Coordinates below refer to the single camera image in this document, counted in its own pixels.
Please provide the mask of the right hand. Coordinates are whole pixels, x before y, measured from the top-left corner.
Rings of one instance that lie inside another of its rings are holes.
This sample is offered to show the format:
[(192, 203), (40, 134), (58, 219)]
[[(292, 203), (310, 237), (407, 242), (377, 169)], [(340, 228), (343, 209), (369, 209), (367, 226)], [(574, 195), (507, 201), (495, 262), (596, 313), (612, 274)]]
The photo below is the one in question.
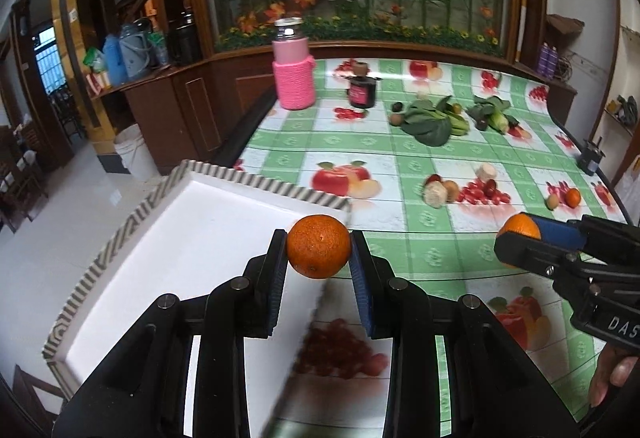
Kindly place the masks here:
[(588, 400), (592, 408), (600, 406), (610, 387), (623, 387), (638, 361), (628, 351), (606, 344), (599, 354), (597, 367), (589, 385)]

